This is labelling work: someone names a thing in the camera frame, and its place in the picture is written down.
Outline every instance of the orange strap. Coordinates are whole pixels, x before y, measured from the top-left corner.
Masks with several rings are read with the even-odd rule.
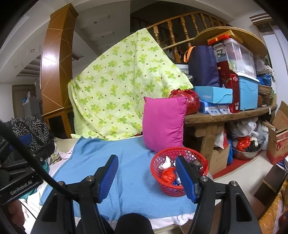
[[[193,50],[194,47],[195,47],[195,46],[192,46],[191,48],[189,48],[189,50],[187,50],[187,51],[185,52],[184,58],[183,58],[183,60],[184,60],[185,63],[188,62],[189,57],[190,57],[190,54],[191,54],[191,51]]]

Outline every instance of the wooden door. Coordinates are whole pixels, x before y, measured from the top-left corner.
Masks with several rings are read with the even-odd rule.
[[[31,96],[36,96],[35,85],[33,84],[20,84],[12,85],[12,101],[14,118],[24,118],[24,108],[22,106],[23,98],[27,97],[30,91]]]

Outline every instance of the dark pants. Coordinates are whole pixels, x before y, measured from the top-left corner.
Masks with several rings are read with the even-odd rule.
[[[107,234],[154,234],[149,219],[140,214],[130,213],[120,217],[115,231],[102,216],[101,218]],[[76,229],[77,234],[83,233],[81,220]]]

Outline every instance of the pink pillow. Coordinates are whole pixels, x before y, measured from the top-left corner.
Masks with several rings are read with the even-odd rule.
[[[151,150],[181,147],[186,114],[186,97],[144,97],[143,140]]]

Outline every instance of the red plastic basket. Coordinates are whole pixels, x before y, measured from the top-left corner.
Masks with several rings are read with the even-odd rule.
[[[165,162],[165,157],[168,156],[171,159],[171,163],[174,163],[175,159],[182,155],[186,161],[191,162],[194,159],[199,160],[202,163],[200,170],[201,175],[207,175],[208,173],[208,160],[206,160],[200,153],[195,150],[185,147],[172,147],[162,150],[155,154],[150,164],[150,170],[154,178],[158,181],[160,189],[171,197],[181,197],[185,195],[185,191],[182,185],[172,185],[164,182],[160,179],[163,170],[158,167]]]

